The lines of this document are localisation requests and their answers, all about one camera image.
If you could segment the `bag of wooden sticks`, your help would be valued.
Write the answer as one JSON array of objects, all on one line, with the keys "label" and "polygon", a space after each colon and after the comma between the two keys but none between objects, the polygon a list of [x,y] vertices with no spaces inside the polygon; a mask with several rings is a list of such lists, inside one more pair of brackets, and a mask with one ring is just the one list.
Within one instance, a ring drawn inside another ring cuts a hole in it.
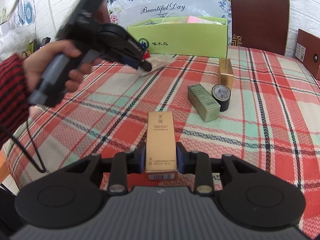
[{"label": "bag of wooden sticks", "polygon": [[171,55],[162,55],[157,54],[153,55],[150,58],[145,60],[145,63],[148,63],[151,66],[150,71],[144,70],[142,67],[138,67],[137,74],[139,76],[147,76],[149,74],[152,74],[153,72],[163,69],[165,67],[168,67],[170,64],[172,64],[175,61],[175,59]]}]

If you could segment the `gold rectangular box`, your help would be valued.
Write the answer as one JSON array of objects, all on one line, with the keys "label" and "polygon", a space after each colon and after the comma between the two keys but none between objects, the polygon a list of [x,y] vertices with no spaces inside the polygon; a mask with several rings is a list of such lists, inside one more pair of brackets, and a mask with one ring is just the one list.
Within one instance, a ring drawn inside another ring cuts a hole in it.
[{"label": "gold rectangular box", "polygon": [[176,177],[176,140],[172,112],[148,113],[145,172],[149,180],[172,180]]}]

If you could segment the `green-grey rectangular box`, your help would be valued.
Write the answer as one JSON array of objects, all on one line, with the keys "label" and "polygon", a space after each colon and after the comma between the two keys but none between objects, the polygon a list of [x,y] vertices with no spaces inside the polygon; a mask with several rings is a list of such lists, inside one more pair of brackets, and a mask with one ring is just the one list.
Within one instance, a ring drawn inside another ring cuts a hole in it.
[{"label": "green-grey rectangular box", "polygon": [[210,122],[219,117],[220,104],[201,84],[188,86],[188,100],[204,122]]}]

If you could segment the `pink sticky notes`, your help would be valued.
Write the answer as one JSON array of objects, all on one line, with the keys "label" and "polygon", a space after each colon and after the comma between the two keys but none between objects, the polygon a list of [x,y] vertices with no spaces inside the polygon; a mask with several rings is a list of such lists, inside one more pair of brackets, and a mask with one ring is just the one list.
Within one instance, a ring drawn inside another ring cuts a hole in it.
[{"label": "pink sticky notes", "polygon": [[189,16],[186,20],[186,23],[204,23],[204,24],[213,24],[212,21],[206,20],[206,19],[202,19],[199,17],[195,17],[195,16]]}]

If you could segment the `black tape roll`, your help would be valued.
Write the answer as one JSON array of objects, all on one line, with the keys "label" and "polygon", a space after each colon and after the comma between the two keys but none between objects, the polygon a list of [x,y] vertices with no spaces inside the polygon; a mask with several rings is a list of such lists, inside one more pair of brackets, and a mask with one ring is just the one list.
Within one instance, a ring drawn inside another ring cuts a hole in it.
[{"label": "black tape roll", "polygon": [[219,103],[220,111],[224,112],[229,108],[231,90],[225,85],[215,85],[212,88],[212,97]]}]

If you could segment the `floral plastic bag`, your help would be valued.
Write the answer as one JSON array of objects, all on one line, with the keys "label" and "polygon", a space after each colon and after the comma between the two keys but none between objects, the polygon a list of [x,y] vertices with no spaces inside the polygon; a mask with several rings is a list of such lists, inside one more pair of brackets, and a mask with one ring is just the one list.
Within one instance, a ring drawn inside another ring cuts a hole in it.
[{"label": "floral plastic bag", "polygon": [[151,18],[205,16],[232,21],[231,0],[106,0],[112,23],[129,27]]}]

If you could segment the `light green cardboard box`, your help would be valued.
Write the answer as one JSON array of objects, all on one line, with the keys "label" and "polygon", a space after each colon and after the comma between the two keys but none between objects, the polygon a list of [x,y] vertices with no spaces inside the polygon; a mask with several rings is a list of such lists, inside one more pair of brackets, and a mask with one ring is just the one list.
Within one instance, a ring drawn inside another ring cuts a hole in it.
[{"label": "light green cardboard box", "polygon": [[228,48],[226,18],[201,17],[209,23],[188,23],[187,16],[152,18],[127,31],[152,54],[225,58]]}]

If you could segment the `plaid bed sheet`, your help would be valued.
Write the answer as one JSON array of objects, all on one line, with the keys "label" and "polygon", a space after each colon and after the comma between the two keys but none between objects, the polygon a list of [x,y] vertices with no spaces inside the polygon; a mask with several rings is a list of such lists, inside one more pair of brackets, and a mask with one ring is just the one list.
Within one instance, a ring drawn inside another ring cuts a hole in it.
[{"label": "plaid bed sheet", "polygon": [[319,235],[319,81],[297,60],[268,51],[230,47],[233,88],[229,108],[204,122],[187,98],[219,81],[219,61],[176,55],[167,68],[139,76],[106,63],[55,108],[31,107],[15,137],[39,151],[49,172],[91,153],[104,158],[146,139],[148,113],[169,111],[175,137],[212,158],[235,155],[295,185],[306,198],[299,228]]}]

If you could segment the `brown shoe box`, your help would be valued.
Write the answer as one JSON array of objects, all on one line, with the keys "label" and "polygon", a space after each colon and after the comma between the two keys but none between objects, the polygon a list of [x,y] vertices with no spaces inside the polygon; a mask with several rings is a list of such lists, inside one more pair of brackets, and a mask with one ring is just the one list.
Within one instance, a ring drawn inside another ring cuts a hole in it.
[{"label": "brown shoe box", "polygon": [[295,58],[319,80],[320,39],[302,29],[298,29]]}]

